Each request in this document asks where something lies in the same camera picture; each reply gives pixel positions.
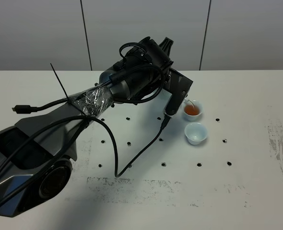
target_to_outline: empty white cup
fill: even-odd
[[[196,106],[199,109],[199,113],[197,115],[189,115],[187,113],[185,113],[184,109],[185,106],[189,105],[189,104],[194,104],[194,106]],[[182,103],[182,114],[183,114],[183,118],[188,120],[188,121],[194,121],[196,120],[201,114],[203,113],[203,107],[202,104],[198,101],[195,100],[184,100]]]
[[[188,124],[184,129],[185,136],[192,145],[198,145],[208,136],[207,128],[198,122]]]

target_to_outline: aluminum foil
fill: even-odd
[[[70,99],[86,115],[99,117],[114,103],[113,95],[108,87],[94,87],[84,92],[71,95]]]

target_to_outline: robotic arm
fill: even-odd
[[[0,216],[17,216],[56,196],[70,178],[70,159],[77,160],[75,140],[81,131],[96,121],[113,139],[107,125],[97,119],[113,103],[144,103],[162,89],[169,91],[172,96],[165,107],[160,134],[192,85],[191,80],[171,68],[172,44],[173,41],[166,38],[158,45],[150,37],[139,43],[127,43],[119,50],[122,60],[104,71],[94,88],[42,107],[18,105],[13,108],[17,113],[31,113],[66,102],[46,115],[21,119],[0,131]],[[122,49],[129,46],[133,48],[123,56]],[[117,161],[115,140],[113,144]]]

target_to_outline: white table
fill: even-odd
[[[189,98],[204,106],[205,143],[188,144],[188,122],[178,113],[164,141],[114,179],[111,141],[92,124],[77,140],[65,189],[15,218],[0,217],[0,230],[283,229],[283,71],[182,73],[194,81]],[[92,87],[100,72],[58,74],[72,94]],[[0,130],[27,116],[11,111],[16,104],[41,106],[63,96],[52,71],[0,71]],[[117,104],[101,116],[115,135],[120,169],[156,135],[165,103]]]

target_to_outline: small white cup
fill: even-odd
[[[197,115],[189,115],[187,113],[185,113],[184,109],[185,109],[185,106],[187,106],[188,104],[192,104],[194,103],[194,106],[198,107],[199,109],[199,114]],[[183,118],[188,120],[188,121],[194,121],[196,120],[202,113],[203,113],[203,107],[202,107],[202,104],[198,101],[190,101],[190,100],[185,100],[183,101],[182,103],[182,112],[183,112]]]
[[[185,136],[192,145],[198,145],[208,136],[207,128],[198,122],[188,124],[184,129]]]

